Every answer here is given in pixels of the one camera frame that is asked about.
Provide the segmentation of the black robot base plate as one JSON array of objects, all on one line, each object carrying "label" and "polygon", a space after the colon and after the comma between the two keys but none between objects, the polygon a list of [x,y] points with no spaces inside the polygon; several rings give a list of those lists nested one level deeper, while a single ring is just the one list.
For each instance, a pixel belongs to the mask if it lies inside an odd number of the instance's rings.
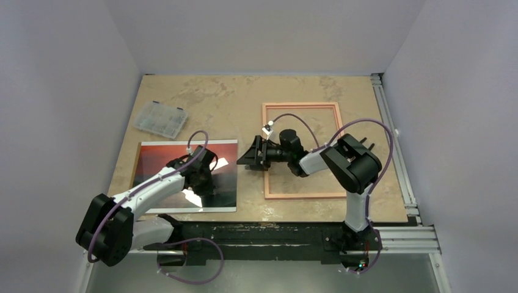
[{"label": "black robot base plate", "polygon": [[144,250],[177,251],[187,266],[208,260],[318,261],[362,271],[382,249],[379,232],[355,233],[343,222],[182,222],[165,244]]}]

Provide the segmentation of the sunset photo print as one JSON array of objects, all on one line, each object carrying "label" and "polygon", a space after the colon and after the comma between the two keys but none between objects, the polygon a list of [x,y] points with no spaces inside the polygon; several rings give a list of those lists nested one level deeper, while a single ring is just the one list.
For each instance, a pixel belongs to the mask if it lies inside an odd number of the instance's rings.
[{"label": "sunset photo print", "polygon": [[[166,164],[187,154],[186,141],[142,142],[134,166],[132,187],[157,174]],[[191,188],[169,196],[151,208],[149,214],[235,212],[237,210],[238,141],[210,140],[208,149],[218,159],[210,163],[215,185],[212,197],[201,197]]]}]

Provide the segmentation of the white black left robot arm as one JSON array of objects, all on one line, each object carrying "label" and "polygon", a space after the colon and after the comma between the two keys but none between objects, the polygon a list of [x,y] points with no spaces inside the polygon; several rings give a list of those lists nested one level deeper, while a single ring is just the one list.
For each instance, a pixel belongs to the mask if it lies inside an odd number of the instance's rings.
[{"label": "white black left robot arm", "polygon": [[86,250],[89,262],[101,261],[112,267],[135,248],[158,243],[168,250],[179,247],[182,233],[177,220],[165,214],[144,221],[140,217],[185,189],[212,196],[215,185],[210,165],[216,158],[214,152],[199,145],[126,192],[94,197],[75,236],[75,242]]}]

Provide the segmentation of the pink wooden picture frame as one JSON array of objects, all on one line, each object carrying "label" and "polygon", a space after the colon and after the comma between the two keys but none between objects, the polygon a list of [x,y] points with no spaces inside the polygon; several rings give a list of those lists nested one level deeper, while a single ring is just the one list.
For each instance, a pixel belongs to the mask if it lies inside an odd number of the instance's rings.
[{"label": "pink wooden picture frame", "polygon": [[[343,126],[341,113],[336,102],[286,102],[286,103],[263,103],[262,122],[268,122],[268,110],[291,110],[291,109],[331,109],[334,115],[337,129]],[[343,192],[335,193],[307,193],[307,194],[275,194],[270,192],[269,173],[264,174],[264,199],[265,200],[317,200],[317,199],[340,199],[346,198]]]}]

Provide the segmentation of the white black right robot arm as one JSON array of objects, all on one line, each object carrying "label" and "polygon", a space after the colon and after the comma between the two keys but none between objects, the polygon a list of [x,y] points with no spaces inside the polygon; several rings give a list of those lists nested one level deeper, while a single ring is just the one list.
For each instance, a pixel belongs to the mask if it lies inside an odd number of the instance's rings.
[{"label": "white black right robot arm", "polygon": [[266,172],[273,162],[284,162],[294,176],[301,178],[330,170],[346,191],[344,243],[350,248],[364,244],[367,240],[365,230],[370,225],[369,191],[382,171],[378,157],[350,134],[316,152],[305,150],[293,129],[281,131],[279,140],[275,143],[255,136],[250,148],[236,163],[247,170]]}]

